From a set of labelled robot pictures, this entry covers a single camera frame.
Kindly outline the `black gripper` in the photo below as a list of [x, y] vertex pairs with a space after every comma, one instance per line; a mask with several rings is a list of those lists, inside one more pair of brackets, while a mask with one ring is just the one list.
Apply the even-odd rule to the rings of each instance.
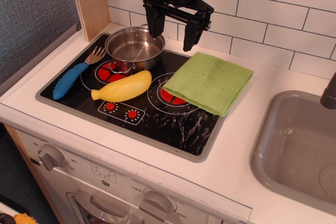
[[198, 44], [203, 30], [210, 28], [210, 17], [214, 12], [203, 0], [143, 0], [143, 6], [153, 38], [163, 33], [166, 16], [186, 23], [184, 51], [190, 51]]

